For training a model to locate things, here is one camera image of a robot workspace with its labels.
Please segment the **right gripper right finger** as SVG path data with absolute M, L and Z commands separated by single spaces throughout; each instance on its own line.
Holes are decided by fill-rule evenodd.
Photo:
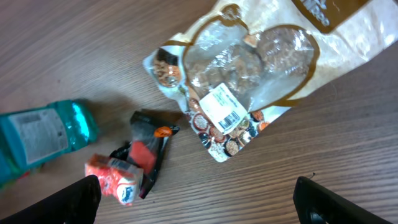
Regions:
M 301 224 L 391 224 L 303 176 L 297 179 L 293 201 Z

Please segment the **blue bottle with white cap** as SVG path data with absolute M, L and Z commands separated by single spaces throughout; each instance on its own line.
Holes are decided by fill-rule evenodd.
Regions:
M 83 100 L 1 114 L 1 186 L 95 142 L 98 127 Z

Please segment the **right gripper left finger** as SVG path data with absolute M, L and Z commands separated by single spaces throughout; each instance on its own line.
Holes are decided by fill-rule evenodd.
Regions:
M 89 175 L 1 223 L 94 223 L 100 201 L 100 182 Z

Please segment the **red white packet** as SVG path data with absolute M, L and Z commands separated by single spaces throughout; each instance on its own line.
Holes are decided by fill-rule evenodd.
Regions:
M 144 171 L 126 161 L 94 154 L 85 162 L 85 175 L 97 176 L 103 195 L 130 206 L 139 194 Z

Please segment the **black red snack packet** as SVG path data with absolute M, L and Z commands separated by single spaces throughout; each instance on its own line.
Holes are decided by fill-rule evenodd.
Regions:
M 130 119 L 132 140 L 113 151 L 110 156 L 143 169 L 139 196 L 146 198 L 153 188 L 162 166 L 169 139 L 180 131 L 177 125 L 140 111 Z

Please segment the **beige PanTree snack pouch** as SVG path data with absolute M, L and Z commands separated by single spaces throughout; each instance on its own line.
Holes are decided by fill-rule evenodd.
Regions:
M 397 40 L 395 0 L 218 1 L 144 59 L 218 162 Z

